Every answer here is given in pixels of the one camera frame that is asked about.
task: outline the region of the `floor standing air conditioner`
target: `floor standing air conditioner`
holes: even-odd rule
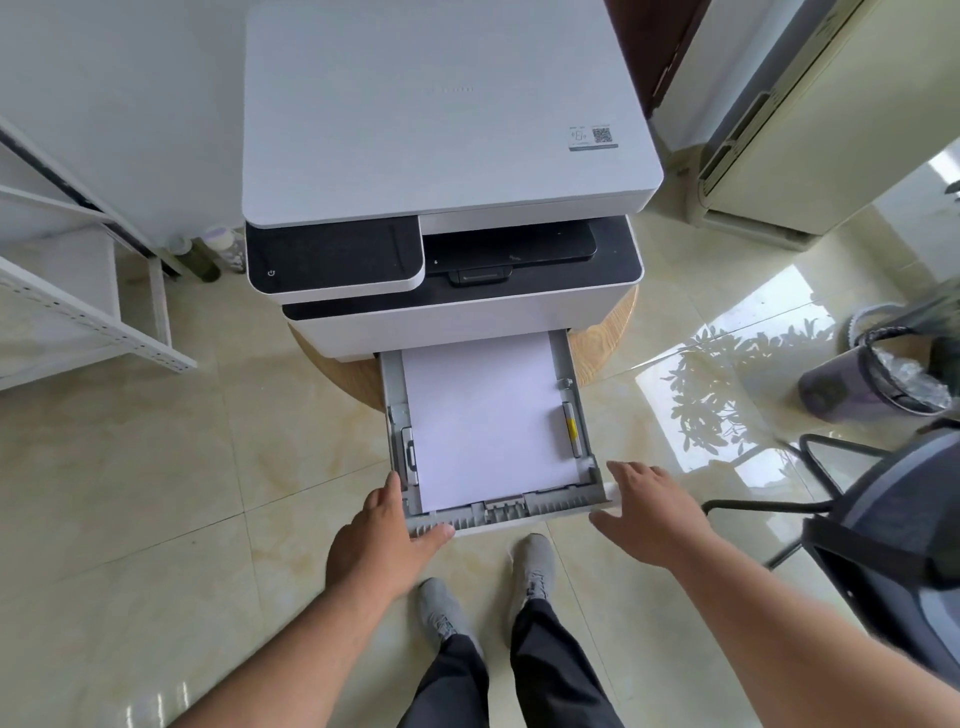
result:
[[[688,176],[687,219],[805,250],[960,135],[958,0],[807,0]]]

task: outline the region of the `gray sneaker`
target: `gray sneaker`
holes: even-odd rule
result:
[[[473,646],[477,648],[480,657],[483,657],[480,642],[469,628],[460,602],[450,593],[442,579],[430,578],[417,587],[417,607],[426,638],[438,650],[440,645],[453,635],[465,635],[473,640]]]
[[[514,631],[516,616],[531,599],[550,600],[556,582],[553,547],[540,533],[531,533],[514,547],[514,592],[507,612],[507,644]]]

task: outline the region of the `label sticker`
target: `label sticker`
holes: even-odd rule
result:
[[[585,152],[591,149],[616,149],[619,144],[613,141],[610,124],[596,124],[592,127],[570,127],[567,147],[571,152]]]

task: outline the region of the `black pants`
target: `black pants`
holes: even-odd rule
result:
[[[529,728],[623,728],[584,651],[544,599],[531,599],[516,616],[510,665]],[[399,728],[485,728],[489,686],[472,640],[454,635],[423,675]]]

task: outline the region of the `round wooden table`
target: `round wooden table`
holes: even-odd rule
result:
[[[570,353],[577,370],[577,383],[581,387],[593,381],[613,350],[619,346],[635,305],[636,286],[620,299],[620,303],[602,322],[583,331],[569,333]],[[384,411],[383,380],[380,378],[380,363],[375,358],[350,362],[328,359],[300,336],[296,329],[290,327],[290,331],[303,353],[326,378],[355,400],[362,401],[380,412]]]

